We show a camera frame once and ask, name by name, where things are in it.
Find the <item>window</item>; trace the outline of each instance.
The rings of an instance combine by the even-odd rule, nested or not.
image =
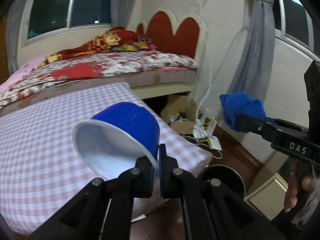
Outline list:
[[[111,24],[110,0],[32,0],[31,2],[27,39],[39,35],[41,38],[79,26]]]
[[[276,36],[297,42],[303,51],[320,56],[320,32],[299,0],[275,0],[273,14]]]

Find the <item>pink checkered sheet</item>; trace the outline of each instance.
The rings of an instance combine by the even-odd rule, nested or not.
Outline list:
[[[113,83],[51,98],[0,118],[0,213],[9,227],[30,235],[99,174],[79,158],[73,127],[118,102],[148,109],[160,126],[160,143],[179,167],[197,176],[211,154],[188,142],[130,89]],[[163,204],[159,187],[150,199],[135,199],[133,217]]]

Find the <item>red blanket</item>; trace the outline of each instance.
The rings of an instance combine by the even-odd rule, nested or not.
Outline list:
[[[101,35],[98,35],[91,41],[80,47],[73,49],[64,49],[48,56],[38,67],[42,67],[49,63],[81,57],[97,53],[108,52],[131,52],[140,50],[151,50],[151,40],[138,35],[135,32],[127,31],[123,27],[114,27]]]

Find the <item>blue cup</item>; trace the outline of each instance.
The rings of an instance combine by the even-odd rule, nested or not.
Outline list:
[[[143,156],[158,173],[159,137],[155,117],[144,107],[129,102],[115,104],[79,122],[72,134],[80,158],[105,179],[117,178]]]

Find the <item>screw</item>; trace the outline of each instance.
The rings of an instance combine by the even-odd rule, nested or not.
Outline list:
[[[100,179],[100,178],[95,178],[95,179],[93,179],[92,181],[91,181],[91,183],[92,183],[92,185],[94,185],[94,186],[99,186],[101,183],[102,183],[102,179]]]
[[[183,170],[180,169],[180,168],[174,168],[174,169],[172,170],[172,173],[173,173],[174,175],[181,175],[181,174],[183,173]]]
[[[214,187],[219,187],[221,185],[221,180],[219,179],[212,179],[210,181],[211,185],[214,186]]]
[[[132,175],[138,175],[140,172],[141,172],[141,170],[140,170],[139,168],[137,168],[137,167],[134,167],[134,168],[132,168],[132,169],[130,170],[130,173],[131,173]]]

